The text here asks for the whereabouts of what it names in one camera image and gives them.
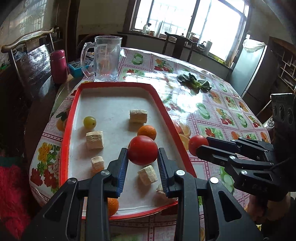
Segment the person's right hand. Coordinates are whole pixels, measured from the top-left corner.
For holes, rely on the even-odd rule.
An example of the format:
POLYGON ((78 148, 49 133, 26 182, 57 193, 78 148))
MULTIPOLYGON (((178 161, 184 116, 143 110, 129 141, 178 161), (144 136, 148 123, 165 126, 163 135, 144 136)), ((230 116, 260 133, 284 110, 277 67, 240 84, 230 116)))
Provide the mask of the person's right hand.
POLYGON ((267 220, 275 221, 286 216, 291 210, 295 199, 290 192, 279 202, 266 201, 254 195, 249 196, 246 212, 256 224, 262 224, 267 220))

